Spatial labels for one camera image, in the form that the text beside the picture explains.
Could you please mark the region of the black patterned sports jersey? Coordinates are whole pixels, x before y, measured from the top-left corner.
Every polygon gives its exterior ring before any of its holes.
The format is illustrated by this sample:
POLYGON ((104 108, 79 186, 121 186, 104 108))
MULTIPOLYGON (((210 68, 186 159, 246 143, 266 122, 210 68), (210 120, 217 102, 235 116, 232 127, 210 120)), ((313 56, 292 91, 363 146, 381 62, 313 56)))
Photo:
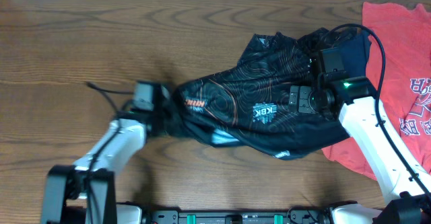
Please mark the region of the black patterned sports jersey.
POLYGON ((310 54, 327 29, 299 39, 255 34, 237 65, 178 86, 165 130, 213 147, 247 146, 298 159, 348 139, 340 122, 289 105, 294 86, 313 86, 310 54))

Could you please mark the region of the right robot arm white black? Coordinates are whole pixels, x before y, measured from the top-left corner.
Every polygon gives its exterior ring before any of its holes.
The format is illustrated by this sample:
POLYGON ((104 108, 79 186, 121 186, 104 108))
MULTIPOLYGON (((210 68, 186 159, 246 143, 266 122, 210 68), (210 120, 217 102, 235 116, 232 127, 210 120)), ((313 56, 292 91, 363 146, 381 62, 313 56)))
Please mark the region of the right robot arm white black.
POLYGON ((319 223, 429 223, 430 174, 391 124, 378 92, 365 77, 318 88, 293 85, 289 105, 301 113, 326 113, 352 137, 371 167, 385 201, 382 210, 341 202, 318 214, 319 223))

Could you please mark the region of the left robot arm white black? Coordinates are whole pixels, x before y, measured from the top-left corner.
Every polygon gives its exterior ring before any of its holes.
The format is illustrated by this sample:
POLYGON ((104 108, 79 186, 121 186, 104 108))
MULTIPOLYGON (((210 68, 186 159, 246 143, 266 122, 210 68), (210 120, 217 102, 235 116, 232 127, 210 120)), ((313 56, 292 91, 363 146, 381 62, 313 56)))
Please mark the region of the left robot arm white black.
POLYGON ((142 207, 117 202, 114 179, 156 130, 168 93, 136 93, 132 108, 118 112, 105 135, 71 165, 46 177, 41 223, 150 223, 142 207))

